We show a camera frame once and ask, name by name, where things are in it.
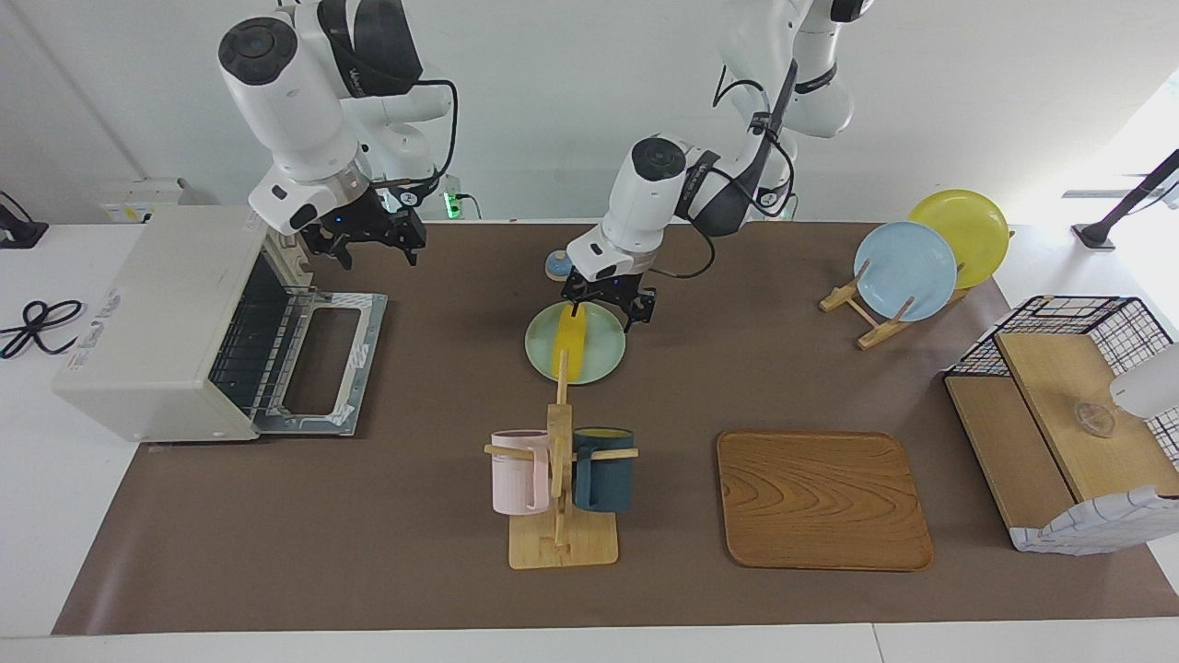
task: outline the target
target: green light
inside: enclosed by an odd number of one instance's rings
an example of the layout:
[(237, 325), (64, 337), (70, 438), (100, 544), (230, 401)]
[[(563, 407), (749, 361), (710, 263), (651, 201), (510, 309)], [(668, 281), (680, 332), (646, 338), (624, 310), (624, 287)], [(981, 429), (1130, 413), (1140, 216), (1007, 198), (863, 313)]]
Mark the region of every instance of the green light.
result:
[(442, 193), (442, 198), (446, 201), (446, 214), (450, 218), (459, 218), (462, 216), (462, 204), (455, 198), (449, 191)]

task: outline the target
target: white wall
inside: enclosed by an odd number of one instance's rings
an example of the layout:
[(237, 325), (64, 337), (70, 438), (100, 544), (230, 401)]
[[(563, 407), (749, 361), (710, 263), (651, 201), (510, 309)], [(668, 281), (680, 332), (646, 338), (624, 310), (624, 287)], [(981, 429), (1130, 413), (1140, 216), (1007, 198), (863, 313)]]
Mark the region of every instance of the white wall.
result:
[[(229, 26), (272, 2), (5, 4), (131, 156), (95, 138), (93, 122), (71, 119), (84, 113), (79, 98), (41, 90), (45, 63), (0, 32), (0, 185), (34, 215), (83, 219), (71, 192), (136, 166), (185, 178), (199, 202), (244, 202), (269, 157), (215, 53)], [(709, 104), (719, 0), (406, 4), (420, 52), (459, 84), (454, 172), (489, 217), (601, 215), (623, 155), (657, 131), (718, 151), (739, 142), (736, 111)], [(1173, 0), (875, 4), (841, 44), (851, 126), (801, 142), (799, 217), (890, 219), (934, 190), (966, 186), (1030, 221), (1019, 211), (1058, 196), (1055, 178), (1179, 65), (1177, 18)], [(441, 152), (446, 122), (432, 124)]]

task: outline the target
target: wooden board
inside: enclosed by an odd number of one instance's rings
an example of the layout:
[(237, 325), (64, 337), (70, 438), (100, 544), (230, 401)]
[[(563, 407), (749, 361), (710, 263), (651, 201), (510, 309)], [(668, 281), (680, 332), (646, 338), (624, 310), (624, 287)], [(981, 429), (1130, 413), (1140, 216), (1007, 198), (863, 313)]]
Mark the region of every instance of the wooden board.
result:
[[(562, 505), (553, 504), (553, 508)], [(508, 525), (508, 565), (520, 571), (553, 566), (593, 566), (618, 562), (618, 526), (613, 513), (569, 507), (565, 512), (568, 545), (554, 541), (553, 512), (513, 516)]]
[(997, 342), (1078, 501), (1145, 485), (1160, 494), (1179, 494), (1179, 472), (1145, 422), (1120, 416), (1112, 439), (1093, 436), (1076, 422), (1078, 401), (1100, 394), (1112, 403), (1105, 387), (1114, 374), (1092, 339), (1000, 334)]
[(947, 378), (979, 465), (1008, 527), (1043, 527), (1076, 500), (1010, 378)]
[(725, 540), (743, 566), (917, 571), (934, 546), (884, 433), (736, 431), (717, 440)]

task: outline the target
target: light blue plate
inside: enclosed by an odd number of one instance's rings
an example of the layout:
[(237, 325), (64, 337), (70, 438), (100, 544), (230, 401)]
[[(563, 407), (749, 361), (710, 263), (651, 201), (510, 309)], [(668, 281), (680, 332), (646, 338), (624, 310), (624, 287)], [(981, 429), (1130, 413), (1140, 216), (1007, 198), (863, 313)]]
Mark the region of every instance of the light blue plate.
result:
[(915, 297), (902, 322), (916, 322), (942, 310), (954, 294), (957, 264), (954, 250), (936, 230), (897, 221), (872, 230), (859, 243), (852, 275), (868, 261), (859, 295), (872, 310), (891, 319)]
[[(528, 362), (541, 375), (555, 381), (553, 375), (553, 341), (556, 323), (566, 302), (555, 303), (536, 314), (523, 333), (523, 350)], [(610, 375), (626, 352), (626, 334), (623, 323), (606, 308), (594, 303), (582, 303), (586, 315), (586, 350), (581, 360), (581, 375), (569, 380), (569, 385), (588, 385)]]

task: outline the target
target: mug rack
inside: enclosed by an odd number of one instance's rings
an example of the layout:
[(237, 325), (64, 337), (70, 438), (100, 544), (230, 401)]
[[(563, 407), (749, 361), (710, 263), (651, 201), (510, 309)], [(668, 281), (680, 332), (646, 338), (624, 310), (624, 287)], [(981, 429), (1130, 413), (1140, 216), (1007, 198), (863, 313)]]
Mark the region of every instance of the mug rack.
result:
[[(568, 403), (569, 353), (561, 350), (556, 402), (548, 406), (549, 494), (545, 513), (512, 516), (508, 565), (518, 571), (560, 566), (600, 566), (618, 562), (618, 524), (613, 513), (582, 511), (573, 505), (573, 406)], [(483, 446), (483, 453), (533, 460), (532, 449)], [(590, 460), (637, 458), (639, 449), (602, 449)]]

